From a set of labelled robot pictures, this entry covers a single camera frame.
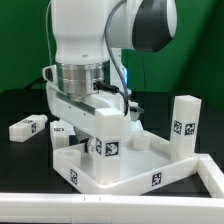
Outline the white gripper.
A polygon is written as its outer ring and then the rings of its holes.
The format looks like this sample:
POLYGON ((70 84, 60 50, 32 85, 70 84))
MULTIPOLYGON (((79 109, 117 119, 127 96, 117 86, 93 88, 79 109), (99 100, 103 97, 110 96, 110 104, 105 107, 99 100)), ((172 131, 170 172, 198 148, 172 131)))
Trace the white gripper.
POLYGON ((54 116, 92 137, 128 142, 134 132, 143 129, 139 120, 124 115, 124 101, 119 94, 99 91, 85 97, 83 102, 75 102, 51 82, 46 85, 46 93, 54 116))

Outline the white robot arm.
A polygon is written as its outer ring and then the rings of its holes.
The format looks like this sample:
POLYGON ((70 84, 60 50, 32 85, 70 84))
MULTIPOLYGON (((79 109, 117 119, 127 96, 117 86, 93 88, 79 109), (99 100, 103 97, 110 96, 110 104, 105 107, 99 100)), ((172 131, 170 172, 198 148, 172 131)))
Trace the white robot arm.
POLYGON ((175 0, 51 0, 55 63, 43 69, 51 113, 93 139, 130 139, 125 86, 111 84, 115 48, 158 52, 177 27, 175 0))

